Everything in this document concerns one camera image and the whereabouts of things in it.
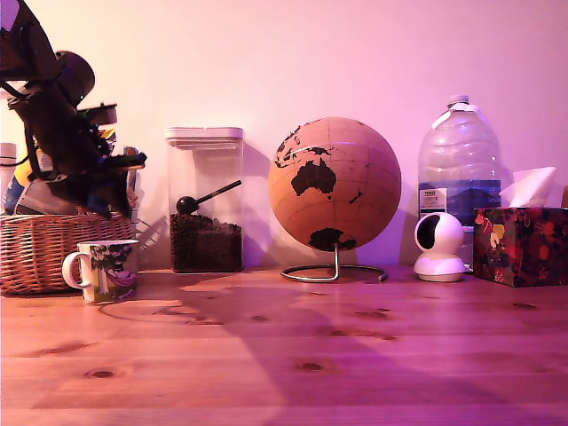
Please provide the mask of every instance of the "clear plastic container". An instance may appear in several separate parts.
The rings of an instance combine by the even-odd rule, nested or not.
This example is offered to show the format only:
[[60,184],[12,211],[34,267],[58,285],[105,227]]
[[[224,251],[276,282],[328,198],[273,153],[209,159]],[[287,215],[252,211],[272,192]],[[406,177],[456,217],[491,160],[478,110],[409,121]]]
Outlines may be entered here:
[[475,208],[500,207],[499,143],[467,95],[451,97],[418,154],[420,217],[445,211],[456,216],[465,233],[458,253],[470,270]]
[[243,130],[172,127],[165,138],[173,271],[240,271]]

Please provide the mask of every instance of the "container lid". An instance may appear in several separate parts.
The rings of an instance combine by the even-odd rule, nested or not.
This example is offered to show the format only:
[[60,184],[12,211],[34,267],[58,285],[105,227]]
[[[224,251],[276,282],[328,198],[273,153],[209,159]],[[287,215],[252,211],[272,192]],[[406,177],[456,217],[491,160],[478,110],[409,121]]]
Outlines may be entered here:
[[3,142],[0,144],[0,156],[4,159],[16,159],[17,147],[12,142]]
[[446,102],[448,107],[451,107],[453,104],[469,104],[469,96],[468,95],[452,95],[447,99]]
[[170,145],[178,145],[177,139],[191,142],[216,143],[219,139],[243,139],[240,127],[168,127],[164,136]]

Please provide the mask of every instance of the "mug handle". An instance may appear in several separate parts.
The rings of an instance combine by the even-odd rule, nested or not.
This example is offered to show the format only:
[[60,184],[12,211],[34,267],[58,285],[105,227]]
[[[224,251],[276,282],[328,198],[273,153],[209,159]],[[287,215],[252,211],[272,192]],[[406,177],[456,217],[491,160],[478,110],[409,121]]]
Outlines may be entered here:
[[71,253],[70,255],[67,255],[67,257],[63,261],[63,266],[61,267],[61,271],[63,272],[63,280],[65,280],[65,282],[68,284],[69,287],[79,288],[81,290],[84,290],[86,288],[91,287],[92,284],[88,281],[84,282],[75,281],[75,279],[73,278],[73,273],[71,273],[71,266],[78,257],[82,258],[85,262],[89,262],[91,260],[91,257],[85,253],[79,253],[79,252]]

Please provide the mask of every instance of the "white camera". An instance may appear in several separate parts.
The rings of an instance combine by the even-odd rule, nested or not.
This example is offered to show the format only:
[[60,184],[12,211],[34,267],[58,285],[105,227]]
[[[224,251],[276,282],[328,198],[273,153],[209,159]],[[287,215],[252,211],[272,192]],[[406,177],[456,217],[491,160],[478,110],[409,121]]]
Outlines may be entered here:
[[414,241],[422,254],[414,264],[421,280],[457,281],[465,272],[455,254],[463,243],[462,224],[448,213],[430,213],[416,225]]

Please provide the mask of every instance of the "wood grain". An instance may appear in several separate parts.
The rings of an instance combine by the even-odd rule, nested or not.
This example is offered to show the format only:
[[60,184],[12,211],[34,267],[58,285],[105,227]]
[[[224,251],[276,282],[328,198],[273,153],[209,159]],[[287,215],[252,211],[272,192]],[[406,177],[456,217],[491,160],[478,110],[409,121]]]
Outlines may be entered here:
[[2,297],[2,424],[568,424],[568,288],[388,270]]

